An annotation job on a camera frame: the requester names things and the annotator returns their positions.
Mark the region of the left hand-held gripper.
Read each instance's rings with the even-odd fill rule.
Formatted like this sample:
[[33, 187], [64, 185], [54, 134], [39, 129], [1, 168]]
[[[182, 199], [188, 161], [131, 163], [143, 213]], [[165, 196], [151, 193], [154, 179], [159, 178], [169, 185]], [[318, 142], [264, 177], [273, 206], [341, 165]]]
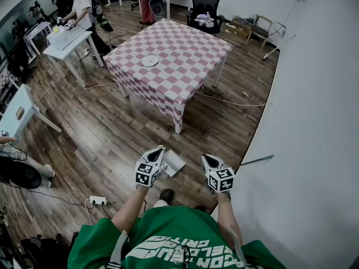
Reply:
[[135, 182], [139, 185], [151, 187], [158, 180], [163, 167], [165, 146], [145, 152], [135, 166]]

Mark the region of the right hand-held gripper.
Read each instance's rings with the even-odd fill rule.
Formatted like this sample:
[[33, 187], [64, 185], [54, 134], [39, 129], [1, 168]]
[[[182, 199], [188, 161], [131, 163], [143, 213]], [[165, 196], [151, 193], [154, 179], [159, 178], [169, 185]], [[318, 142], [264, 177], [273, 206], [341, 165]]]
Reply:
[[211, 154], [202, 154], [202, 167], [208, 179], [209, 188], [216, 192], [226, 192], [232, 189], [234, 171], [232, 168], [223, 168], [224, 161]]

